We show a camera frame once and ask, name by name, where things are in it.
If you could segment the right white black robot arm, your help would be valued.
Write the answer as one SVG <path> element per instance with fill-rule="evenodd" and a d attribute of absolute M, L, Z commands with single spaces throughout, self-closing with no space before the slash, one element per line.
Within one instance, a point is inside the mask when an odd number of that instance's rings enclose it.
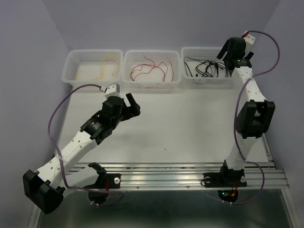
<path fill-rule="evenodd" d="M 220 172 L 212 179 L 216 187 L 245 187 L 244 167 L 257 140 L 267 132 L 274 111 L 274 102 L 268 101 L 259 90 L 253 75 L 250 47 L 254 37 L 229 38 L 217 58 L 222 59 L 230 76 L 241 87 L 233 122 L 234 145 L 224 160 Z"/>

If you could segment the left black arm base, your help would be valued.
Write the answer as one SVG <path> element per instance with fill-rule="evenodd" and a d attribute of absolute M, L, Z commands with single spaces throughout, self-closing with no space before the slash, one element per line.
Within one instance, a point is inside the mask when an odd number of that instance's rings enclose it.
<path fill-rule="evenodd" d="M 93 172 L 95 180 L 94 183 L 83 186 L 81 189 L 88 191 L 88 199 L 92 205 L 97 207 L 111 206 L 120 202 L 123 197 L 123 192 L 110 191 L 110 189 L 120 188 L 121 174 L 119 173 L 107 173 L 106 169 L 100 166 L 98 163 L 93 162 L 88 165 L 89 171 L 95 170 Z M 121 196 L 116 201 L 107 203 L 110 199 L 110 195 L 115 195 L 120 193 Z"/>

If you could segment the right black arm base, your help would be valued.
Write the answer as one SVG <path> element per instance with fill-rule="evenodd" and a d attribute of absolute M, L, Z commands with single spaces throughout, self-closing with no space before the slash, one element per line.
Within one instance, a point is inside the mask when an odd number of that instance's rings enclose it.
<path fill-rule="evenodd" d="M 244 168 L 232 169 L 224 160 L 219 172 L 205 172 L 201 185 L 206 188 L 219 188 L 219 198 L 228 203 L 236 203 L 238 200 L 238 188 L 246 187 L 247 181 Z"/>

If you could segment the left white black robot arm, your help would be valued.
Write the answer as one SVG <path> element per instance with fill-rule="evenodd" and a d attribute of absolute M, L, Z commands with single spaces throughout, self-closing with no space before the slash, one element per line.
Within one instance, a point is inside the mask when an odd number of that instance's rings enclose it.
<path fill-rule="evenodd" d="M 120 96 L 109 96 L 102 104 L 102 109 L 88 119 L 76 133 L 75 137 L 57 156 L 36 171 L 28 170 L 23 174 L 25 195 L 49 214 L 59 207 L 64 199 L 64 190 L 69 186 L 60 186 L 66 182 L 65 173 L 88 152 L 109 137 L 122 121 L 140 115 L 140 106 L 131 93 L 126 94 L 129 106 Z"/>

